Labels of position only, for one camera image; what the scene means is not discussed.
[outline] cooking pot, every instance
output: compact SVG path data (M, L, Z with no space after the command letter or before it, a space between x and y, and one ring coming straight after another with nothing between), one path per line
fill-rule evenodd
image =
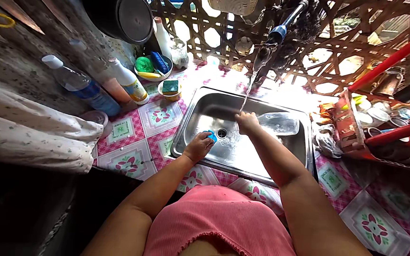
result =
M153 14L145 0L83 0L90 20L104 34L143 44L153 32Z

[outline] stainless steel sink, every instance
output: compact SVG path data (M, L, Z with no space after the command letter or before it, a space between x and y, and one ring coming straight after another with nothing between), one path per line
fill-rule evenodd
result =
M266 172L249 138L238 133L234 115L242 106L243 100L241 95L210 87L198 88L175 135L171 153L174 157L179 157L197 133L211 130L215 132L218 141L200 164L276 185ZM298 134L277 138L313 172L311 122L307 114L253 98L248 98L243 111L255 112L258 116L270 112L291 112L298 115Z

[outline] sink drain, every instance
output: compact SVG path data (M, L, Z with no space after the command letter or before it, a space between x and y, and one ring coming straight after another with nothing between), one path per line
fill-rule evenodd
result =
M227 135L227 131L224 128L221 128L216 132L216 135L219 138L224 138Z

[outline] blue scrub brush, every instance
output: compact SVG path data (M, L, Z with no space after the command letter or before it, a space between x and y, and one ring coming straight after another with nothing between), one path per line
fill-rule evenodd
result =
M157 51L151 52L151 62L156 69L159 69L162 73L166 74L169 71L167 62L162 58L162 56Z

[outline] pink top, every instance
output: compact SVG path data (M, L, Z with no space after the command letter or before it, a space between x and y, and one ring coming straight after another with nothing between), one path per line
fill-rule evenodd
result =
M144 255L178 255L206 235L219 236L241 255L295 255L291 237L268 206L221 186L197 186L162 209Z

